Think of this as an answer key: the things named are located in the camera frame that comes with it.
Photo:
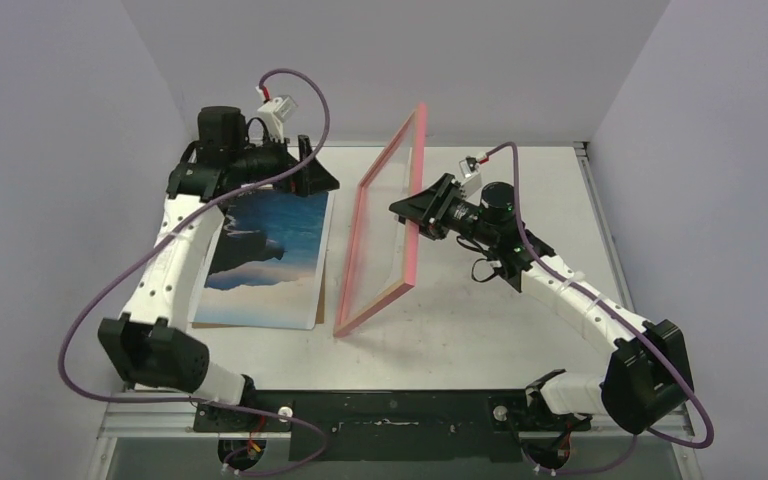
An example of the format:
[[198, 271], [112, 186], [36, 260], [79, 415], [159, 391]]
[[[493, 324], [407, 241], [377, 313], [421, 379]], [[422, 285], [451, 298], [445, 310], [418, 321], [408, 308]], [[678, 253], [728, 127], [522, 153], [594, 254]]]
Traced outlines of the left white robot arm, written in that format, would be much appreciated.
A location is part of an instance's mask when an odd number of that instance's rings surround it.
[[239, 108], [201, 109], [198, 137], [168, 179], [157, 251], [119, 316], [103, 319], [98, 328], [123, 380], [219, 402], [220, 418], [237, 431], [258, 417], [259, 405], [249, 396], [253, 381], [213, 362], [208, 347], [186, 328], [209, 275], [279, 260], [287, 252], [259, 230], [227, 232], [234, 200], [260, 187], [305, 198], [340, 186], [315, 158], [308, 136], [298, 136], [298, 152], [290, 152], [284, 125], [295, 109], [289, 97], [265, 101], [254, 118], [263, 129], [260, 142], [251, 140], [252, 122]]

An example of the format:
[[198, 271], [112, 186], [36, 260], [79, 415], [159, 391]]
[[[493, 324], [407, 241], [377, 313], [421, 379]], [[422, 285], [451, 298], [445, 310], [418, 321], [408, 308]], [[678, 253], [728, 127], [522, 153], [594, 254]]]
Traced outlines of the blue landscape photo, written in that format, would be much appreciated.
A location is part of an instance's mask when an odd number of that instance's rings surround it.
[[264, 188], [236, 198], [191, 326], [313, 329], [331, 215], [329, 193]]

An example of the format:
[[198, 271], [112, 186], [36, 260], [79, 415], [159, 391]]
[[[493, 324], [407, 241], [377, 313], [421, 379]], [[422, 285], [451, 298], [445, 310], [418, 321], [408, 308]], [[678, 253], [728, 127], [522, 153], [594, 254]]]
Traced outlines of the brown cardboard backing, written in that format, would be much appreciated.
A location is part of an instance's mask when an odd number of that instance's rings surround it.
[[308, 292], [296, 283], [206, 289], [191, 325], [311, 330], [324, 322], [325, 293], [324, 287]]

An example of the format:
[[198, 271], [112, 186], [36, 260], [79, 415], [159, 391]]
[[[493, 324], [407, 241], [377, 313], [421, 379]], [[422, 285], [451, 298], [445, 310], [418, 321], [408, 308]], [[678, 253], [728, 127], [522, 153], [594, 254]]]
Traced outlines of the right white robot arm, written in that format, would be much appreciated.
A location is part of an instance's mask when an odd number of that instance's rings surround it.
[[512, 185], [492, 182], [473, 204], [445, 174], [389, 209], [426, 238], [455, 233], [491, 263], [494, 277], [552, 310], [606, 361], [604, 375], [556, 369], [532, 382], [525, 402], [532, 425], [548, 429], [564, 416], [603, 415], [631, 434], [648, 430], [693, 388], [681, 330], [647, 320], [587, 283], [517, 219], [515, 195]]

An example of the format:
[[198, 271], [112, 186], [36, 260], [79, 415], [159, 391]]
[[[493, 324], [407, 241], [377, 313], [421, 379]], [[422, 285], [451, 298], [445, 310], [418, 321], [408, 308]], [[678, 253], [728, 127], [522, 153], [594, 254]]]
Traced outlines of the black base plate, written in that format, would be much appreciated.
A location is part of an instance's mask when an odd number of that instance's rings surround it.
[[555, 415], [518, 390], [261, 390], [253, 413], [196, 410], [193, 428], [240, 433], [236, 462], [263, 457], [278, 439], [288, 459], [331, 462], [431, 462], [486, 459], [519, 463], [525, 453], [564, 459], [569, 436], [590, 416]]

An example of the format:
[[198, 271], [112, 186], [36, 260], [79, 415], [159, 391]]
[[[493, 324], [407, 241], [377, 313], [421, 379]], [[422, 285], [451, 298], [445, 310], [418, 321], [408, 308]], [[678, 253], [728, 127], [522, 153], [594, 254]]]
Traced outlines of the pink picture frame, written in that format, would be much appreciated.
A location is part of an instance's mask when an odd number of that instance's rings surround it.
[[357, 184], [333, 335], [348, 336], [411, 290], [418, 227], [390, 205], [423, 185], [427, 107], [418, 104]]

